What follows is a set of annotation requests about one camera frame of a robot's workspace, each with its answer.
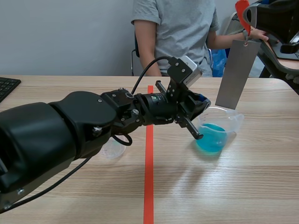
keyboard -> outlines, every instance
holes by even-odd
[[[19,84],[19,79],[0,77],[0,102],[4,100]]]

red tape line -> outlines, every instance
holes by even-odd
[[[154,86],[148,86],[148,93]],[[154,126],[146,127],[143,224],[154,223]]]

gray metal sheet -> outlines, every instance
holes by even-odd
[[[236,109],[257,52],[258,42],[233,41],[218,92],[216,105]]]

red handle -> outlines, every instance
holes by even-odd
[[[249,5],[250,5],[250,3],[248,0],[239,0],[235,4],[235,8],[237,10],[237,14],[238,14],[240,23],[245,28],[245,30],[248,32],[248,35],[250,35],[251,26],[247,22],[245,22],[245,20],[243,19],[243,12]]]

clear plastic cup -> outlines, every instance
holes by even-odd
[[[123,141],[127,141],[126,137],[123,135],[117,135],[117,138]],[[112,160],[117,157],[120,157],[126,150],[126,146],[117,142],[114,138],[110,138],[108,142],[103,145],[99,154],[105,157],[106,159]]]
[[[237,133],[244,120],[236,110],[210,107],[199,116],[199,133],[203,138],[197,144],[206,152],[220,152],[233,133]]]

